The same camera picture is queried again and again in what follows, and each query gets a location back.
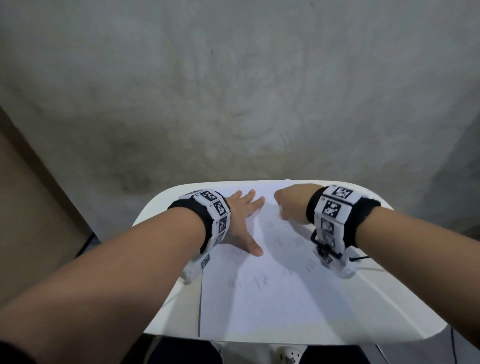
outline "wristband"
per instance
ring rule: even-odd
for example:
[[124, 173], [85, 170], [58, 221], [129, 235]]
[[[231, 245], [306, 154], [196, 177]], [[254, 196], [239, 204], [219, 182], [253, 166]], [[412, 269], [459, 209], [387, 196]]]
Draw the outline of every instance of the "wristband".
[[316, 227], [312, 241], [341, 257], [348, 247], [357, 247], [357, 228], [377, 206], [377, 200], [347, 187], [320, 188], [310, 198], [306, 211], [308, 221]]
[[221, 242], [230, 227], [230, 206], [226, 199], [211, 189], [197, 190], [180, 196], [168, 208], [185, 207], [195, 212], [205, 226], [205, 240], [200, 254]]

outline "fingernail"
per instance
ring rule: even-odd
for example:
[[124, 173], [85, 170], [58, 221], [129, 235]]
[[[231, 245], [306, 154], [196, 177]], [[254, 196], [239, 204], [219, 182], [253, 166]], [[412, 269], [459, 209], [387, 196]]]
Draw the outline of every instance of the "fingernail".
[[253, 254], [255, 254], [256, 256], [262, 256], [264, 254], [264, 251], [262, 250], [261, 247], [257, 246], [254, 249]]

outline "person's right arm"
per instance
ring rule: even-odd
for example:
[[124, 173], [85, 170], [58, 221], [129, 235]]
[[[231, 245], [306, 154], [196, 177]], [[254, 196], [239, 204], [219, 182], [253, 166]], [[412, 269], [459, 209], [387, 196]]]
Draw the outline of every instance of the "person's right arm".
[[[308, 201], [321, 186], [275, 194], [282, 217], [308, 223]], [[359, 225], [357, 246], [480, 349], [480, 243], [383, 207]]]

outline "table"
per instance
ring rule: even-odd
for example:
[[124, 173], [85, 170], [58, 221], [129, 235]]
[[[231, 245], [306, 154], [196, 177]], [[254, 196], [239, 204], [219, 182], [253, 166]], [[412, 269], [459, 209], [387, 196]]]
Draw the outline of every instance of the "table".
[[[263, 182], [269, 181], [203, 182], [172, 187], [155, 196], [141, 211], [134, 225], [165, 211], [178, 196], [190, 191]], [[383, 207], [391, 208], [377, 194], [352, 183], [310, 180], [292, 182], [324, 186], [341, 184], [362, 191], [378, 199]], [[426, 339], [446, 326], [446, 322], [432, 309], [372, 259], [363, 260], [357, 274], [350, 279], [343, 279], [342, 284], [354, 307], [356, 321], [350, 324], [338, 326], [325, 322], [315, 330], [291, 327], [268, 333], [252, 333], [248, 336], [225, 333], [216, 338], [216, 341], [306, 345], [383, 344]], [[184, 285], [179, 278], [145, 333], [197, 339], [201, 287], [200, 278], [190, 285]]]

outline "white paper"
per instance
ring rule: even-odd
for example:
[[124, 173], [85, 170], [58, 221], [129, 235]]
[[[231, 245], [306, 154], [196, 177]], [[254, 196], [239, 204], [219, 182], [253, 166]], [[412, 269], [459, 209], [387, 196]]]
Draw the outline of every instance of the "white paper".
[[273, 194], [289, 185], [286, 180], [216, 189], [228, 196], [254, 188], [255, 198], [266, 197], [261, 211], [247, 219], [264, 255], [255, 257], [226, 243], [212, 250], [203, 270], [201, 338], [220, 340], [226, 333], [248, 335], [353, 317], [340, 278], [314, 254], [311, 232], [296, 225], [299, 234], [279, 217]]

